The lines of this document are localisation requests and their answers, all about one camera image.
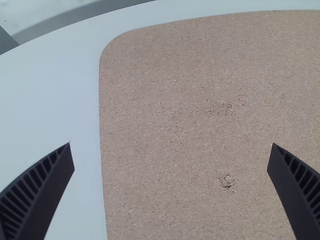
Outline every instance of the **black plastic part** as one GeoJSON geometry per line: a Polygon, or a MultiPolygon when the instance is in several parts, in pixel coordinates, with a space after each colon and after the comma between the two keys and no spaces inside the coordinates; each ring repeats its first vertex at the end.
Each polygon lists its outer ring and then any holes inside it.
{"type": "Polygon", "coordinates": [[[74,171],[67,143],[10,183],[0,193],[0,240],[43,240],[74,171]]]}
{"type": "Polygon", "coordinates": [[[297,240],[320,239],[320,174],[272,145],[267,172],[297,240]]]}

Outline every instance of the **cork board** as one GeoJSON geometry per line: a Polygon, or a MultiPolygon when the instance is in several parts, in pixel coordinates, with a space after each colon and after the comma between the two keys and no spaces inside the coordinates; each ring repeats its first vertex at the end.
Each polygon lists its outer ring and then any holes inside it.
{"type": "Polygon", "coordinates": [[[320,12],[137,29],[100,59],[109,240],[293,240],[271,144],[320,170],[320,12]]]}

